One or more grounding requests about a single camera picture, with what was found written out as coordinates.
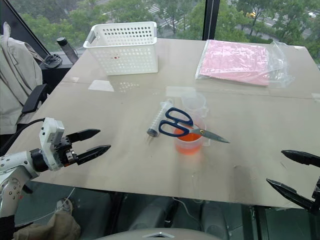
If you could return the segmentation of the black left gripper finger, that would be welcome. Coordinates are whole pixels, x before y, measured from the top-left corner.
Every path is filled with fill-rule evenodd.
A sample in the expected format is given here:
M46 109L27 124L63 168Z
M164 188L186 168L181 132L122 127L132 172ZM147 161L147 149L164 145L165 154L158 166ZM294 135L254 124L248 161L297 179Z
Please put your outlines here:
M75 142L90 139L100 132L101 131L99 129L85 129L85 130L81 130L81 131L66 135L66 140L69 144L72 144Z
M82 165L86 162L89 162L95 158L98 158L99 156L103 155L106 153L109 149L111 148L111 145L100 145L93 147L89 150L87 150L84 153L81 153L77 155L76 163L78 165Z

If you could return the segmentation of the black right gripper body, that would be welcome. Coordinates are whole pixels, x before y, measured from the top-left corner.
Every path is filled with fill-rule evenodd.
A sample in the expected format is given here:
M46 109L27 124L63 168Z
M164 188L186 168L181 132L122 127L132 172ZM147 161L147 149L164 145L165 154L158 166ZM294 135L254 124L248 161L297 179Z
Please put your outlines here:
M320 213L320 177L318 178L318 181L315 185L312 198L314 199L314 202L311 207L311 213L319 214Z

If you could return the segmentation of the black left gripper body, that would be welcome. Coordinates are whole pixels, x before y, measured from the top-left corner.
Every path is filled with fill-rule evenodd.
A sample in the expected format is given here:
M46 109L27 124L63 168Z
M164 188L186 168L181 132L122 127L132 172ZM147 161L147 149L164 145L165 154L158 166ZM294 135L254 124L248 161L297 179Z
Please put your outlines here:
M68 136L61 138L58 144L54 145L54 159L59 166L67 167L77 162L78 157L72 149L72 141Z

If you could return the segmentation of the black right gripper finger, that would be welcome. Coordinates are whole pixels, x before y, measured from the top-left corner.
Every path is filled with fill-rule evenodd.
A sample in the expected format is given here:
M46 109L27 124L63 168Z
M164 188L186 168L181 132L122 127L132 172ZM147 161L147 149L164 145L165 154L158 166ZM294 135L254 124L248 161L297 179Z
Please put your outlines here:
M282 150L281 153L297 163L316 167L320 166L320 157L314 154L297 150Z
M306 197L299 195L295 189L269 178L267 178L266 181L271 185L272 188L274 188L287 200L295 203L296 205L304 208L305 210L312 209L314 202Z

